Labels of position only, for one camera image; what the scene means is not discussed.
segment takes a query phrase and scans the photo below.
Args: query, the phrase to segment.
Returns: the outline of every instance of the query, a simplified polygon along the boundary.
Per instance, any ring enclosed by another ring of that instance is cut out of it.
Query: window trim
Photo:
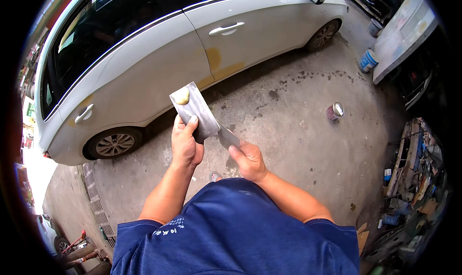
[[[81,0],[80,3],[76,4],[76,6],[73,8],[73,10],[71,11],[71,15],[69,15],[68,17],[74,17],[75,14],[81,10],[81,7],[82,5],[86,5],[86,2],[87,0]],[[61,104],[63,103],[63,101],[66,99],[66,97],[68,96],[68,94],[74,89],[74,87],[82,80],[82,78],[84,76],[86,76],[90,70],[92,70],[97,64],[99,64],[101,62],[102,59],[104,59],[107,55],[109,55],[110,53],[112,53],[113,51],[115,51],[118,47],[122,46],[123,44],[125,44],[126,42],[130,41],[131,39],[135,38],[136,36],[138,36],[139,34],[143,33],[144,31],[150,29],[151,27],[154,27],[158,24],[160,24],[161,22],[165,21],[165,20],[168,20],[170,18],[173,18],[179,14],[182,14],[186,11],[189,11],[189,10],[192,10],[192,9],[195,9],[195,8],[199,8],[201,6],[205,6],[205,5],[208,5],[208,4],[211,4],[211,3],[215,3],[215,2],[220,2],[220,1],[224,1],[224,0],[206,0],[206,1],[199,1],[195,4],[191,4],[183,9],[179,9],[177,11],[174,11],[172,13],[169,13],[163,17],[160,17],[150,23],[148,23],[147,25],[141,27],[140,29],[134,31],[133,33],[131,33],[130,35],[126,36],[125,38],[123,38],[122,40],[120,40],[117,44],[113,45],[111,48],[109,48],[106,52],[104,52],[103,54],[101,54],[100,57],[98,57],[92,64],[90,64],[88,66],[88,68],[86,68],[82,74],[80,76],[78,76],[78,78],[72,83],[72,85],[70,87],[68,87],[68,89],[66,90],[66,92],[62,95],[62,97],[60,98],[60,100],[56,103],[56,105],[53,107],[53,109],[50,111],[50,113],[46,116],[46,118],[43,119],[44,122],[47,122],[50,117],[58,110],[58,108],[61,106]],[[52,58],[52,61],[55,62],[55,55],[53,53],[54,49],[55,49],[55,43],[57,41],[57,39],[60,37],[60,35],[62,34],[63,31],[65,31],[65,29],[68,27],[69,23],[71,23],[72,21],[71,20],[67,20],[66,23],[63,23],[61,26],[60,26],[60,29],[56,32],[57,35],[55,35],[55,37],[53,38],[52,42],[51,42],[51,47],[47,53],[47,59],[46,61],[50,58]],[[41,104],[41,109],[42,109],[42,116],[43,116],[43,92],[40,92],[40,104]]]

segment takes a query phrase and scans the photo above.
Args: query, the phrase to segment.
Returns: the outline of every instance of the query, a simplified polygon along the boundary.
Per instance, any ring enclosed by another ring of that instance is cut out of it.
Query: car wheel
[[[61,255],[61,253],[70,245],[71,243],[69,243],[69,241],[67,241],[63,237],[55,238],[55,250],[56,250],[56,253],[58,253],[59,255]]]
[[[115,159],[135,151],[142,141],[143,133],[139,128],[111,128],[91,138],[86,151],[96,159]]]
[[[334,19],[321,26],[321,28],[310,38],[305,44],[305,48],[309,52],[322,50],[328,45],[328,41],[332,39],[339,29],[339,22]]]

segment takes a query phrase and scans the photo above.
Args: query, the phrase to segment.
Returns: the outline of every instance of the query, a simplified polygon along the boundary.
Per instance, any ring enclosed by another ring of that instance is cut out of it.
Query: tools
[[[170,94],[170,100],[185,124],[189,122],[193,115],[199,118],[199,125],[193,133],[196,142],[202,143],[205,139],[217,133],[220,144],[227,150],[230,145],[240,149],[240,138],[215,119],[196,84],[191,82],[185,87],[189,91],[189,98],[186,103],[181,100],[181,103],[184,104],[177,104],[175,98],[178,99],[178,91]]]

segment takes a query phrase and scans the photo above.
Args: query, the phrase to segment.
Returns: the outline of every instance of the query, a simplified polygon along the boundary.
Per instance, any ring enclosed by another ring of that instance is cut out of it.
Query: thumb
[[[235,146],[231,145],[228,148],[228,152],[230,153],[231,157],[237,162],[237,164],[240,166],[241,164],[245,163],[245,160],[247,160],[247,157],[244,155],[243,152],[239,151]]]
[[[187,133],[189,135],[192,135],[194,130],[197,128],[197,125],[199,124],[199,118],[196,115],[193,115],[191,119],[189,120],[188,124],[183,130],[183,133]]]

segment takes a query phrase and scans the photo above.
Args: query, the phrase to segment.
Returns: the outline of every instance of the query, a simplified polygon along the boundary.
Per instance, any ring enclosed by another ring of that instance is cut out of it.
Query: man's right hand
[[[239,165],[239,171],[242,176],[254,183],[259,183],[268,174],[265,162],[263,161],[262,152],[256,145],[241,139],[241,150],[235,146],[228,149],[231,157]]]

